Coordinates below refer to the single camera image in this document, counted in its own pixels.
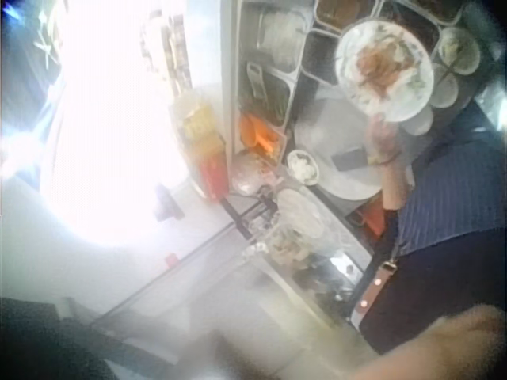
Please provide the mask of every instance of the small bowl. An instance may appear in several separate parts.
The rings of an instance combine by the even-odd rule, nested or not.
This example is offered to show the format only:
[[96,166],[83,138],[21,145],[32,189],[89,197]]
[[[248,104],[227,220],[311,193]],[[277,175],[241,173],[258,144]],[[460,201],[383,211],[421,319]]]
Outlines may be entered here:
[[455,63],[452,71],[459,75],[471,75],[481,62],[481,49],[475,38],[465,29],[446,28],[442,31],[438,54],[447,67],[456,60],[456,49],[462,47],[459,62]]
[[320,172],[318,170],[317,162],[305,150],[295,149],[287,156],[287,167],[289,173],[298,182],[306,186],[313,186],[318,183]]
[[436,85],[447,71],[444,66],[433,64],[435,86],[429,103],[435,108],[451,107],[458,98],[458,81],[453,73],[448,73],[447,77],[439,85]]
[[412,136],[421,136],[429,131],[433,124],[433,111],[428,105],[416,116],[401,123],[405,131]]

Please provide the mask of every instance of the stainless steel container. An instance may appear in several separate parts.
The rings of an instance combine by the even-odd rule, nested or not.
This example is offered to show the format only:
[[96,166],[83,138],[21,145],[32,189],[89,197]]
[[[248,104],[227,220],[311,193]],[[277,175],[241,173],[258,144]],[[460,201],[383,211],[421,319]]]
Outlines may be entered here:
[[403,0],[382,0],[379,17],[406,28],[421,41],[431,58],[434,57],[440,43],[441,28],[427,14],[421,13]]
[[[278,22],[275,31],[273,26],[277,21],[292,21],[292,24]],[[311,22],[310,9],[244,2],[240,18],[239,55],[270,69],[278,77],[295,82]]]
[[239,61],[238,103],[244,112],[261,117],[278,131],[283,131],[294,99],[295,82],[281,78],[270,68],[262,67],[261,76],[265,87],[265,100],[255,97],[254,88],[248,75],[249,62]]
[[330,11],[327,9],[327,3],[329,3],[329,5],[333,5],[337,2],[338,0],[316,0],[314,6],[314,17],[315,21],[319,25],[332,32],[342,34],[347,27],[358,20],[376,16],[379,11],[380,0],[341,0],[343,3],[342,6],[348,7],[345,12],[347,13],[347,16],[341,21],[337,17],[343,13],[335,12],[335,16],[335,14],[330,14]]
[[414,8],[417,10],[420,14],[424,15],[428,19],[436,22],[437,24],[443,25],[443,26],[453,26],[456,25],[459,20],[461,19],[461,16],[463,14],[463,8],[466,5],[466,1],[463,2],[461,7],[456,11],[456,15],[454,17],[451,17],[450,19],[444,19],[443,17],[436,15],[434,12],[432,12],[429,7],[424,6],[424,3],[418,2],[417,0],[400,0],[400,2],[404,2],[408,6]]
[[307,36],[301,71],[328,86],[337,86],[335,62],[340,37],[321,29],[312,29]]

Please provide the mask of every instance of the black phone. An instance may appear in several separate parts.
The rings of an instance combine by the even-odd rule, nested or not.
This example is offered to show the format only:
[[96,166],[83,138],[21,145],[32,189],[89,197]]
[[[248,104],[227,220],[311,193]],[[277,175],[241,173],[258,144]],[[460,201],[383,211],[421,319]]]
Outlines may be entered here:
[[368,154],[366,153],[366,149],[364,146],[358,146],[352,148],[351,150],[347,150],[346,152],[341,152],[335,154],[331,157],[331,160],[341,172],[347,172],[349,170],[360,169],[368,166]]

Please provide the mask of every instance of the bracelet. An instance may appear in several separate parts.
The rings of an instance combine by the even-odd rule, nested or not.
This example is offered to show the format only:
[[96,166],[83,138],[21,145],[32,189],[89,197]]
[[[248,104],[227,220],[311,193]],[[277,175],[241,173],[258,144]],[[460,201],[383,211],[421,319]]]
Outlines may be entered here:
[[385,166],[387,164],[391,164],[396,158],[398,158],[400,156],[401,153],[402,153],[402,151],[399,150],[398,152],[396,152],[395,154],[393,154],[392,156],[390,156],[385,161],[379,161],[378,158],[368,158],[368,164],[370,164],[370,165],[377,165],[377,166]]

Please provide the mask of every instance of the white plate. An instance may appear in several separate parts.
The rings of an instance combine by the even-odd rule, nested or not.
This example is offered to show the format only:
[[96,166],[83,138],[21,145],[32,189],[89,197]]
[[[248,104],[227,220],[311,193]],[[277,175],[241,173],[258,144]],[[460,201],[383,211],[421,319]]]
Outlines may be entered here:
[[433,111],[428,105],[416,116],[402,122],[400,125],[412,136],[420,136],[427,133],[433,124]]
[[446,28],[442,31],[438,54],[449,67],[456,60],[456,49],[462,45],[459,61],[455,63],[452,71],[460,75],[473,74],[481,62],[481,49],[475,38],[465,29]]
[[[414,57],[416,65],[404,70],[382,99],[368,85],[361,85],[364,76],[357,68],[359,52],[380,41],[401,40]],[[396,55],[405,54],[402,47]],[[355,106],[367,115],[384,113],[387,121],[403,121],[417,115],[427,104],[433,91],[433,69],[421,42],[397,24],[369,20],[353,26],[342,37],[336,53],[336,73],[341,88]]]
[[380,191],[376,168],[341,172],[331,159],[335,154],[364,145],[368,125],[365,114],[346,99],[318,99],[295,126],[295,144],[309,152],[320,172],[318,185],[344,200],[367,200]]
[[435,87],[432,96],[429,98],[429,103],[435,108],[451,107],[458,98],[458,81],[453,73],[448,73],[447,77],[436,86],[447,72],[447,69],[438,63],[433,64],[433,69],[435,70]]

